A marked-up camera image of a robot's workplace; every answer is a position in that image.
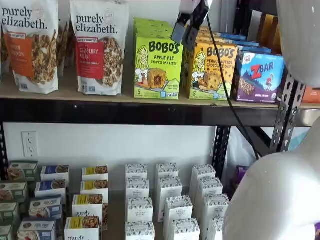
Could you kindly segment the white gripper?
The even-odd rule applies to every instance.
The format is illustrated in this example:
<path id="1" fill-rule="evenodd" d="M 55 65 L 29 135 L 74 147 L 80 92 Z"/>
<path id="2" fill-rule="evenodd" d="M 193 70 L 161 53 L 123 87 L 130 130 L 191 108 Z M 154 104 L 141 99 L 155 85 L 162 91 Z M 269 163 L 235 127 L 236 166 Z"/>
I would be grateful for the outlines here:
<path id="1" fill-rule="evenodd" d="M 206 13 L 196 13 L 196 8 L 204 2 L 208 6 Z M 193 49 L 198 36 L 201 25 L 207 18 L 209 10 L 212 6 L 213 0 L 182 0 L 179 5 L 179 15 L 173 28 L 171 40 L 175 43 L 181 43 L 187 49 Z M 200 17 L 200 20 L 190 20 L 190 15 Z"/>

